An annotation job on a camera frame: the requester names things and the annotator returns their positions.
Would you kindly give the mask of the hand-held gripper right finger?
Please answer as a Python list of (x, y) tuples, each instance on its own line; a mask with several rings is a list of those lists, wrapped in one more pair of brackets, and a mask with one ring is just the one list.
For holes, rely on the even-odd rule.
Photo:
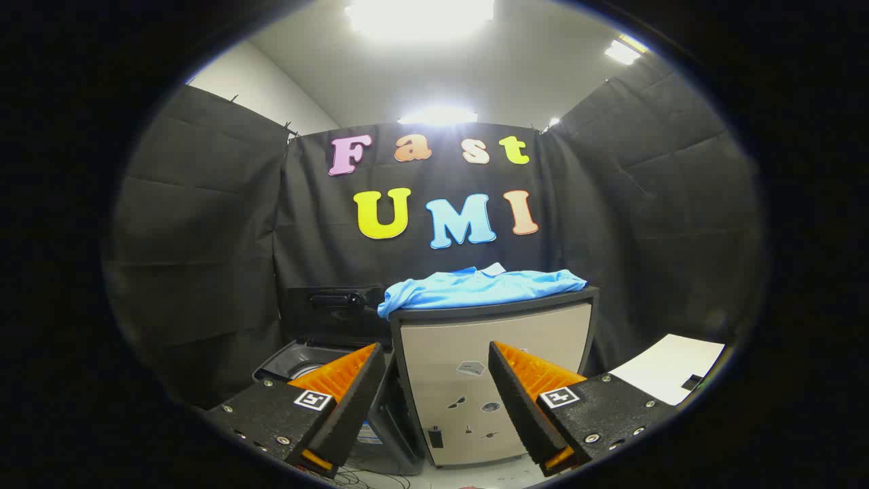
[(586, 378), (499, 341), (488, 344), (488, 371), (545, 477), (605, 458), (679, 412), (617, 375)]

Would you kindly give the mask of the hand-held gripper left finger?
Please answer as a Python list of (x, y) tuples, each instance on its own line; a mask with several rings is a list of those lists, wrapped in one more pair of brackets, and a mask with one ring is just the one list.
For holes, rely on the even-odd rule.
[(264, 378), (206, 411), (211, 427), (252, 451), (332, 479), (345, 465), (386, 372), (373, 343), (294, 380)]

